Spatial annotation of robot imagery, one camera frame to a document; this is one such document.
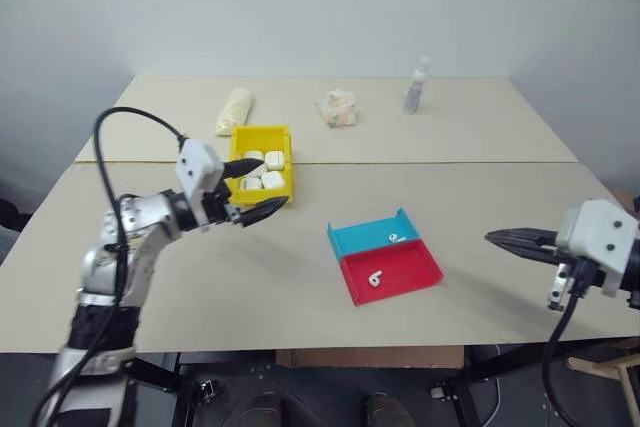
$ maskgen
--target plastic bottle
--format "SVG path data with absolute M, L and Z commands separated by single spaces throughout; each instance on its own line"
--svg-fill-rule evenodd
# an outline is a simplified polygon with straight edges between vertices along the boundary
M 408 114 L 414 114 L 418 110 L 422 90 L 429 79 L 429 67 L 431 67 L 431 59 L 421 57 L 418 67 L 413 71 L 411 87 L 409 87 L 407 98 L 404 101 L 404 111 Z

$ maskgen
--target floor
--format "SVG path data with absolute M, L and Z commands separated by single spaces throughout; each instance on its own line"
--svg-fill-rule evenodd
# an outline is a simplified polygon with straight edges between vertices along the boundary
M 619 356 L 619 351 L 595 348 L 581 357 L 600 361 L 616 354 Z M 167 367 L 172 362 L 162 354 L 142 357 Z M 0 355 L 0 425 L 28 424 L 31 409 L 45 390 L 51 365 L 51 358 L 46 356 Z M 286 399 L 292 427 L 359 427 L 361 401 L 374 392 L 400 399 L 418 427 L 458 426 L 453 405 L 429 395 L 430 386 L 450 372 L 442 369 L 287 369 L 268 360 L 249 360 L 213 364 L 208 370 L 200 365 L 196 371 L 200 379 L 216 378 L 226 387 L 220 400 L 198 412 L 198 427 L 234 427 L 242 409 L 265 391 L 279 392 Z M 582 427 L 631 426 L 617 382 L 570 371 L 562 362 L 553 366 L 553 378 L 558 396 Z M 501 405 L 493 427 L 564 425 L 549 407 L 537 367 L 503 377 L 500 391 Z M 495 382 L 474 384 L 472 393 L 484 421 L 495 406 Z M 139 427 L 171 425 L 171 395 L 140 388 L 138 400 Z

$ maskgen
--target yellow tray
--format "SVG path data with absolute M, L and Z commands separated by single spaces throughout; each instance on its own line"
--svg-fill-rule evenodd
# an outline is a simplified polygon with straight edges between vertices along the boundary
M 291 161 L 291 136 L 287 125 L 242 125 L 233 128 L 231 136 L 231 152 L 229 160 L 241 159 L 248 150 L 260 150 L 267 153 L 270 150 L 284 152 L 284 170 L 280 171 L 284 177 L 285 186 L 282 189 L 243 190 L 240 188 L 241 179 L 227 179 L 231 190 L 231 202 L 234 204 L 257 204 L 271 197 L 289 196 L 293 202 L 293 162 Z

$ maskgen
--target table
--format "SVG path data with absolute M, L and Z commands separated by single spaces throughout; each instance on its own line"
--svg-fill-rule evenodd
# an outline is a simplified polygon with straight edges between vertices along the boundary
M 288 124 L 296 163 L 575 162 L 564 143 L 508 79 L 434 79 L 414 115 L 402 110 L 407 79 L 247 79 L 138 76 L 116 102 L 153 112 L 189 136 L 211 142 L 220 158 L 228 138 L 214 125 L 231 89 L 256 102 L 249 123 Z M 355 93 L 355 128 L 330 129 L 315 111 L 318 96 Z M 174 162 L 175 143 L 161 127 L 120 114 L 105 123 L 106 160 Z M 78 161 L 94 161 L 88 144 Z
M 178 187 L 169 164 L 109 169 L 119 192 Z M 568 205 L 610 198 L 578 163 L 297 165 L 295 175 L 296 202 L 278 215 L 247 229 L 191 232 L 165 249 L 142 313 L 141 351 L 546 340 L 558 320 L 546 308 L 554 268 L 483 236 L 504 227 L 555 229 Z M 445 279 L 356 308 L 327 222 L 341 227 L 399 207 Z M 53 352 L 65 341 L 81 260 L 106 208 L 95 166 L 71 166 L 0 268 L 0 351 Z M 624 300 L 594 290 L 565 338 L 634 333 L 637 314 Z

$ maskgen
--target white block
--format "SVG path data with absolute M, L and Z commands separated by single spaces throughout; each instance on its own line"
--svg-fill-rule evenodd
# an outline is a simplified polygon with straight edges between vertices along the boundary
M 248 150 L 244 153 L 242 157 L 244 157 L 245 159 L 264 160 L 264 154 L 259 150 Z
M 258 177 L 262 176 L 262 174 L 267 172 L 267 166 L 262 164 L 259 167 L 256 167 L 251 172 L 249 172 L 245 177 Z
M 284 152 L 281 150 L 267 152 L 264 156 L 264 163 L 267 165 L 267 170 L 284 169 Z
M 261 178 L 265 189 L 281 189 L 285 186 L 284 177 L 277 170 L 262 174 Z
M 242 179 L 240 188 L 243 190 L 260 190 L 262 189 L 262 181 L 257 177 L 245 177 Z

